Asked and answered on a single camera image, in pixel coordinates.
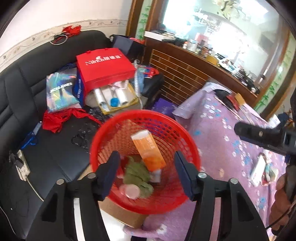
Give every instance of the green cloth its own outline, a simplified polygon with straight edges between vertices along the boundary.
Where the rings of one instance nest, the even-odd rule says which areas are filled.
[[[135,162],[129,156],[129,162],[126,165],[126,171],[123,177],[124,184],[135,184],[140,188],[140,197],[148,198],[152,195],[154,188],[148,184],[150,174],[143,162]]]

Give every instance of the paper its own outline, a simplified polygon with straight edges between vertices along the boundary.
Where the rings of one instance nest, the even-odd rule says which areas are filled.
[[[271,128],[276,128],[278,126],[278,124],[280,124],[280,120],[278,119],[278,117],[276,115],[273,115],[270,119],[269,119],[269,126]]]
[[[161,181],[161,169],[150,172],[150,182],[160,183]]]
[[[108,109],[106,100],[105,100],[100,88],[94,89],[94,95],[96,97],[96,100],[97,100],[99,106],[101,106],[103,109]]]
[[[254,187],[257,187],[262,179],[263,172],[265,170],[266,162],[262,155],[258,158],[258,163],[250,175],[249,181]]]
[[[247,110],[254,116],[256,116],[257,118],[259,118],[260,120],[264,121],[265,123],[267,123],[266,120],[262,119],[261,116],[252,108],[250,107],[247,103],[243,104],[244,107],[247,108]]]
[[[115,93],[117,95],[117,98],[119,99],[120,105],[128,104],[128,99],[126,97],[125,90],[115,89]]]

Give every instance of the wall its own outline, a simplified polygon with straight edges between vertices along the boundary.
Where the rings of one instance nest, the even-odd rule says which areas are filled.
[[[267,58],[268,54],[258,45],[250,46],[246,53],[239,55],[239,59],[244,62],[244,68],[256,76],[260,75]]]
[[[265,94],[262,96],[262,99],[254,107],[254,110],[257,113],[261,114],[264,111],[266,106],[270,103],[274,95],[277,93],[277,91],[281,87],[291,67],[294,54],[295,54],[295,49],[296,49],[296,39],[294,38],[293,34],[290,32],[289,43],[287,46],[287,50],[286,50],[283,62],[281,66],[278,68],[276,76],[274,77],[274,80],[272,81],[271,85],[269,86]]]
[[[81,25],[82,30],[101,30],[106,36],[125,34],[131,2],[30,0],[12,19],[0,38],[0,71],[3,61],[6,66],[7,62],[19,58],[32,45],[34,48],[49,41],[51,36],[69,24]]]

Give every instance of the white cable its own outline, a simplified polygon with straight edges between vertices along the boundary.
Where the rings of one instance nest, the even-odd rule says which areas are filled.
[[[26,177],[26,178],[27,178],[27,181],[28,181],[29,185],[30,185],[31,188],[33,189],[33,191],[34,191],[34,192],[36,193],[36,195],[40,198],[40,200],[44,202],[43,198],[39,195],[39,193],[35,190],[35,188],[34,188],[34,187],[32,186],[32,184],[30,183],[28,177]]]
[[[65,42],[68,40],[68,36],[65,35],[65,34],[56,34],[56,35],[58,35],[58,36],[65,36],[66,39],[64,40],[64,42],[59,43],[59,44],[54,44],[54,43],[52,42],[52,41],[54,41],[54,40],[51,40],[50,43],[51,43],[52,45],[61,45],[61,44],[65,43]]]
[[[6,216],[6,218],[7,218],[7,221],[8,221],[8,223],[9,223],[9,225],[10,225],[10,227],[11,227],[11,229],[12,229],[12,231],[13,231],[13,233],[16,235],[16,233],[15,233],[15,231],[13,230],[13,228],[12,228],[12,226],[11,226],[11,223],[10,223],[10,221],[9,221],[9,219],[8,219],[8,217],[7,217],[7,215],[6,215],[6,213],[4,212],[4,210],[2,209],[2,207],[0,206],[0,209],[2,210],[2,212],[5,214],[5,216]]]
[[[142,110],[143,109],[143,103],[142,103],[141,97],[139,97],[139,101],[140,101],[141,110]]]

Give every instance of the wooden slatted panel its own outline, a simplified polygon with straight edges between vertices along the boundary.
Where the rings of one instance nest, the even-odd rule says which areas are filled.
[[[181,104],[201,89],[209,78],[200,70],[155,49],[151,53],[150,65],[164,75],[162,94],[175,104]]]

